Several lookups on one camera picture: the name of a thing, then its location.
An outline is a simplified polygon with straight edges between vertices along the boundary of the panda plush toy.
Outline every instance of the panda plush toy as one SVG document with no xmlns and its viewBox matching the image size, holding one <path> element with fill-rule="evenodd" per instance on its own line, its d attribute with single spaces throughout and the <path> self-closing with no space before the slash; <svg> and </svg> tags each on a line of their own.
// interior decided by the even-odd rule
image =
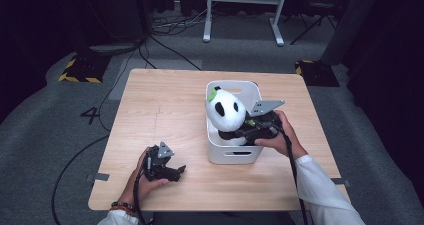
<svg viewBox="0 0 424 225">
<path fill-rule="evenodd" d="M 246 145 L 247 140 L 238 131 L 250 125 L 245 123 L 246 107 L 234 94 L 221 89 L 212 89 L 206 101 L 206 114 L 218 130 L 225 146 Z"/>
</svg>

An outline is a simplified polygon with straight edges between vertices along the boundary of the white sleeve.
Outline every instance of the white sleeve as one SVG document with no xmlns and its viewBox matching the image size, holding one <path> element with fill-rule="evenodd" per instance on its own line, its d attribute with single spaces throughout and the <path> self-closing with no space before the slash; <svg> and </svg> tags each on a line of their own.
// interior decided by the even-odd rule
<svg viewBox="0 0 424 225">
<path fill-rule="evenodd" d="M 359 213 L 311 156 L 295 161 L 299 198 L 309 203 L 316 225 L 365 224 Z"/>
<path fill-rule="evenodd" d="M 103 218 L 97 225 L 137 225 L 138 218 L 131 217 L 124 210 L 109 211 L 107 217 Z"/>
</svg>

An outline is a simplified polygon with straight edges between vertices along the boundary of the table top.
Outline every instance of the table top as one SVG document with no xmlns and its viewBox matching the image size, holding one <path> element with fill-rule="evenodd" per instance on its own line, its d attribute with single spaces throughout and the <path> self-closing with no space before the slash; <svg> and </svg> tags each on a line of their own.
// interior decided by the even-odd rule
<svg viewBox="0 0 424 225">
<path fill-rule="evenodd" d="M 263 100 L 285 100 L 286 113 L 301 144 L 330 178 L 340 173 L 306 85 L 296 74 L 133 69 L 113 124 L 89 199 L 93 210 L 116 201 L 140 154 L 164 141 L 175 155 L 167 167 L 187 165 L 171 182 L 143 201 L 145 211 L 299 210 L 289 159 L 264 148 L 255 163 L 218 165 L 208 159 L 205 97 L 215 80 L 258 84 Z M 343 185 L 339 189 L 348 198 Z"/>
</svg>

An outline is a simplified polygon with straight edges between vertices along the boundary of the white plush head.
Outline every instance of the white plush head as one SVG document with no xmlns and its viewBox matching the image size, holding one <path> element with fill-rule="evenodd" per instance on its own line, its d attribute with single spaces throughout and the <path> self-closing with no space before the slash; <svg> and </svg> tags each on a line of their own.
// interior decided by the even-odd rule
<svg viewBox="0 0 424 225">
<path fill-rule="evenodd" d="M 206 101 L 206 113 L 216 129 L 234 132 L 244 123 L 246 107 L 232 93 L 215 87 Z"/>
</svg>

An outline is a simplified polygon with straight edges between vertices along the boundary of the beaded bracelet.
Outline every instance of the beaded bracelet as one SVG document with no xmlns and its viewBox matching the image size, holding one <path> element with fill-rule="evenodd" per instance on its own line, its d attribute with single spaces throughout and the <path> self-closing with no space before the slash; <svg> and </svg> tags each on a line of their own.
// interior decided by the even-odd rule
<svg viewBox="0 0 424 225">
<path fill-rule="evenodd" d="M 111 206 L 110 210 L 124 210 L 131 216 L 134 216 L 135 214 L 134 207 L 131 204 L 126 202 L 113 202 L 110 206 Z"/>
</svg>

